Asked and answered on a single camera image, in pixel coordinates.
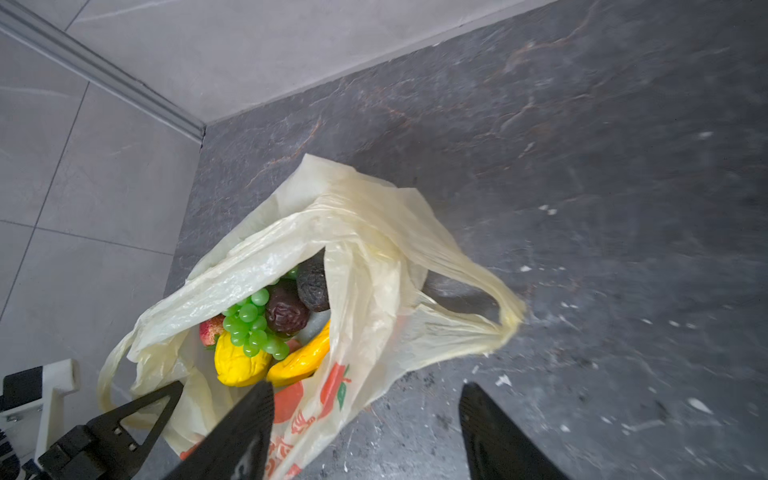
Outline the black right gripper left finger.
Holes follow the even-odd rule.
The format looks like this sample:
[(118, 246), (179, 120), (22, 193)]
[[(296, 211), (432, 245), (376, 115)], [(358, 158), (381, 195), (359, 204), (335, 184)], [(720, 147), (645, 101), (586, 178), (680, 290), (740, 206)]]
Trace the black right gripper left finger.
[(272, 385), (264, 381), (257, 383), (166, 477), (177, 480), (264, 478), (274, 413)]

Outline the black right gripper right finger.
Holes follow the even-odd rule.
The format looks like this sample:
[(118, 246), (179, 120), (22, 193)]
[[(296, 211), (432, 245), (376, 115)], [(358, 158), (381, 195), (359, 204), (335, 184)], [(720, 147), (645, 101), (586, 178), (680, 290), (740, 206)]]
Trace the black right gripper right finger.
[(463, 386), (459, 418), (472, 480), (567, 477), (480, 385)]

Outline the cream printed plastic bag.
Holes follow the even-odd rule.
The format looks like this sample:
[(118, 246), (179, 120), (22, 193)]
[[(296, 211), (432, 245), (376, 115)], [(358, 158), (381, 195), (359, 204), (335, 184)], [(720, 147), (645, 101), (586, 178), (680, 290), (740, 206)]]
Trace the cream printed plastic bag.
[(524, 303), (461, 251), (417, 190), (306, 155), (181, 288), (138, 318), (101, 369), (100, 407), (113, 408), (112, 381), (127, 359), (137, 368), (135, 395), (184, 384), (163, 436), (179, 453), (196, 445), (242, 392), (196, 366), (192, 331), (318, 252), (330, 294), (330, 350), (302, 380), (298, 404), (274, 423), (269, 479), (300, 473), (406, 373), (491, 353), (525, 316)]

